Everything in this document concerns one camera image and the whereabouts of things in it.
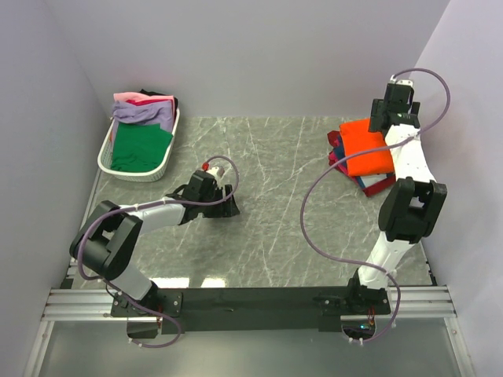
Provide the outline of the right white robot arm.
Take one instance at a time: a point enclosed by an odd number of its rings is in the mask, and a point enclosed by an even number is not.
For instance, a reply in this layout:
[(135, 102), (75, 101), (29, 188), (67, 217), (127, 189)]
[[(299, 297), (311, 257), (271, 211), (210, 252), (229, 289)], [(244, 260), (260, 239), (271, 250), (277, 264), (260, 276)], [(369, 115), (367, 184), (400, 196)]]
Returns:
[(447, 196), (427, 165), (413, 94), (412, 81), (392, 79), (384, 97), (373, 101), (369, 129), (381, 133), (391, 149), (395, 183), (380, 208), (374, 248), (348, 283), (345, 304), (353, 313), (389, 313), (387, 275), (431, 235)]

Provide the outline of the orange t shirt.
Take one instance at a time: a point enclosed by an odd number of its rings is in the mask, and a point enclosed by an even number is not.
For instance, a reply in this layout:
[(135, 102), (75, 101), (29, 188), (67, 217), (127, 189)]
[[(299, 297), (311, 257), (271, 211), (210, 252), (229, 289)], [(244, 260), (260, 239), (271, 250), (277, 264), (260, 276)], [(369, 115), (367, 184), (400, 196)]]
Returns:
[[(340, 136), (345, 156), (352, 156), (376, 148), (385, 147), (379, 132), (370, 132), (370, 119), (360, 119), (340, 125)], [(348, 159), (347, 171), (350, 176), (390, 174), (394, 172), (391, 153), (388, 150), (372, 152)]]

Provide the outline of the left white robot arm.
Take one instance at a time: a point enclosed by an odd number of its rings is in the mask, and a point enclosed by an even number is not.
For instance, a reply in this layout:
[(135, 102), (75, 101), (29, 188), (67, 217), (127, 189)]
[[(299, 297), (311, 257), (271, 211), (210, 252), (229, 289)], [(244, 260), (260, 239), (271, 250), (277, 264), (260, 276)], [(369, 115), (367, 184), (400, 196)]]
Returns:
[(157, 229), (184, 225), (199, 216), (230, 218), (240, 213), (232, 185), (222, 185), (223, 167), (195, 171), (189, 182), (158, 201), (119, 206), (97, 205), (72, 241), (69, 254), (127, 294), (129, 306), (146, 316), (163, 308), (158, 286), (131, 262), (138, 237)]

